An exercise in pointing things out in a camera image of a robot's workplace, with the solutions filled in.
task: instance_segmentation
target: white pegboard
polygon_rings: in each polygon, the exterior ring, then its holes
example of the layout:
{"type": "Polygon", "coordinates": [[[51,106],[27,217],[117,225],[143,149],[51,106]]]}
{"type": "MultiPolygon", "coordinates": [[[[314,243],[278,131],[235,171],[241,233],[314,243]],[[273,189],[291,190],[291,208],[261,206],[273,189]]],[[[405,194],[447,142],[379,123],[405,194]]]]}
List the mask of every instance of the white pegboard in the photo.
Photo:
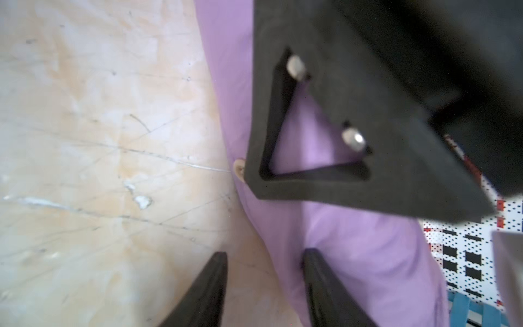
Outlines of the white pegboard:
{"type": "Polygon", "coordinates": [[[497,212],[492,216],[483,217],[481,223],[448,224],[424,220],[425,238],[430,244],[434,259],[443,270],[448,290],[465,294],[473,301],[490,304],[505,312],[496,287],[492,231],[521,232],[523,196],[503,198],[468,160],[463,151],[450,138],[447,138],[447,141],[481,183],[481,187],[497,208],[497,212]]]}

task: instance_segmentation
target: scratched wooden table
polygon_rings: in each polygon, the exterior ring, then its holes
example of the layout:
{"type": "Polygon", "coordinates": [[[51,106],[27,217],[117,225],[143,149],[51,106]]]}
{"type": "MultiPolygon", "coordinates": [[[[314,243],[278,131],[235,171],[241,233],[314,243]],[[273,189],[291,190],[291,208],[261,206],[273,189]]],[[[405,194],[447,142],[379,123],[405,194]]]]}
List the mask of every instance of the scratched wooden table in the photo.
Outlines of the scratched wooden table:
{"type": "Polygon", "coordinates": [[[0,325],[157,326],[214,251],[223,326],[293,326],[225,159],[191,1],[0,2],[0,325]]]}

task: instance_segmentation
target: red marking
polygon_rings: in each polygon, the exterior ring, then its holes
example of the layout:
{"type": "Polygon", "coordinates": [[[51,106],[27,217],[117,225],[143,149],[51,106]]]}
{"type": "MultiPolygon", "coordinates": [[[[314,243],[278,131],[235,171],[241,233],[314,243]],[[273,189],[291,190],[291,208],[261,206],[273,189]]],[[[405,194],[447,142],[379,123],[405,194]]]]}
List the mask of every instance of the red marking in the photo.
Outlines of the red marking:
{"type": "Polygon", "coordinates": [[[496,217],[497,218],[497,226],[499,228],[505,227],[505,218],[504,217],[496,217]]]}
{"type": "Polygon", "coordinates": [[[472,173],[476,182],[481,184],[481,171],[472,163],[472,161],[470,161],[469,157],[466,155],[463,156],[463,161],[465,163],[465,167],[467,167],[468,170],[472,173]]]}
{"type": "Polygon", "coordinates": [[[505,200],[498,200],[497,201],[497,211],[503,211],[505,210],[505,200]]]}

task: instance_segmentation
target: white paint spot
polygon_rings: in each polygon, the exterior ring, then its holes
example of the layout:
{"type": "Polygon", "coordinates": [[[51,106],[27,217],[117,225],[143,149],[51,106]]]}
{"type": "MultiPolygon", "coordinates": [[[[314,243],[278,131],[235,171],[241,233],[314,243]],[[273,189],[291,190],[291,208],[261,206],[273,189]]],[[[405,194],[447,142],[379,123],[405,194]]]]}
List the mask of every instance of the white paint spot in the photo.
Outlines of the white paint spot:
{"type": "Polygon", "coordinates": [[[138,206],[142,210],[147,208],[148,206],[150,206],[151,203],[153,203],[153,199],[151,199],[148,196],[143,196],[143,195],[135,196],[133,200],[134,200],[134,202],[136,202],[138,204],[138,206]]]}
{"type": "MultiPolygon", "coordinates": [[[[12,197],[10,195],[7,195],[4,197],[4,200],[11,200],[12,197]]],[[[33,198],[33,197],[25,197],[25,198],[15,198],[14,201],[22,204],[22,205],[29,205],[29,206],[40,206],[40,207],[48,207],[48,208],[56,208],[56,209],[62,209],[62,210],[70,210],[69,207],[63,206],[58,203],[54,203],[49,200],[45,199],[39,199],[39,198],[33,198]]]]}
{"type": "Polygon", "coordinates": [[[131,184],[130,181],[123,181],[123,185],[125,186],[126,189],[129,190],[129,192],[131,192],[131,194],[134,192],[134,190],[136,190],[136,186],[131,184]]]}

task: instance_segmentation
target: metal bolt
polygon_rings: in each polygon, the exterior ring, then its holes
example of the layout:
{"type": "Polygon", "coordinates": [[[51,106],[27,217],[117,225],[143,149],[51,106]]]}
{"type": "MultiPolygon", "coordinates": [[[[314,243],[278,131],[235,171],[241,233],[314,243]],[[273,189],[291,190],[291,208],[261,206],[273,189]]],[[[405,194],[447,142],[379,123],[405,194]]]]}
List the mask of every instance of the metal bolt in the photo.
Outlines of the metal bolt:
{"type": "Polygon", "coordinates": [[[298,82],[303,81],[307,77],[307,68],[300,57],[293,54],[287,61],[287,72],[298,82]]]}
{"type": "Polygon", "coordinates": [[[360,152],[367,147],[367,142],[357,128],[349,127],[342,132],[342,139],[352,150],[360,152]]]}

